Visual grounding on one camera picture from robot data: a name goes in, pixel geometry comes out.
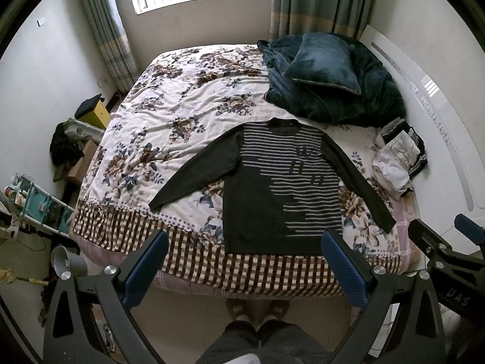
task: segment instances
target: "dark gray sweater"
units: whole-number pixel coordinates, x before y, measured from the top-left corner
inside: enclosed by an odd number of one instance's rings
[[[215,139],[155,195],[152,210],[225,176],[227,253],[321,255],[320,238],[341,231],[339,177],[385,231],[396,223],[347,155],[324,132],[297,120],[241,124]]]

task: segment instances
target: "wall socket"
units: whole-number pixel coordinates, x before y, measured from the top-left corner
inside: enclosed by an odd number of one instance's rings
[[[106,77],[102,76],[99,81],[97,82],[98,84],[98,87],[101,89],[104,85],[106,85],[108,83],[108,80],[106,79]]]

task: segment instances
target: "white bucket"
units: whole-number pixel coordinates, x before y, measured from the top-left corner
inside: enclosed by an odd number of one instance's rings
[[[86,260],[76,253],[69,252],[62,245],[54,248],[50,255],[50,263],[54,267],[54,271],[58,277],[65,271],[70,271],[78,277],[83,277],[88,274]]]

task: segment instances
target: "floral bedspread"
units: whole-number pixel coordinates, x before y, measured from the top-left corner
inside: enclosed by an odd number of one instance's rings
[[[148,207],[180,166],[222,133],[247,121],[295,118],[267,103],[263,98],[267,90],[267,71],[255,45],[211,45],[157,57],[112,114],[82,184],[71,233],[126,254],[163,228],[171,247],[162,270],[177,277],[238,293],[338,292],[323,257],[226,254],[224,180],[161,210],[151,212]],[[336,141],[398,221],[385,233],[375,225],[363,200],[341,182],[345,241],[370,262],[403,272],[410,249],[406,206],[391,200],[370,176],[376,130],[297,119]]]

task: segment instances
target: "gray pants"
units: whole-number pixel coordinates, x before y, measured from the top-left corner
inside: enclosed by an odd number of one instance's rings
[[[269,320],[256,332],[248,322],[235,321],[196,364],[223,364],[248,353],[258,356],[262,364],[323,364],[330,357],[330,352],[295,324]]]

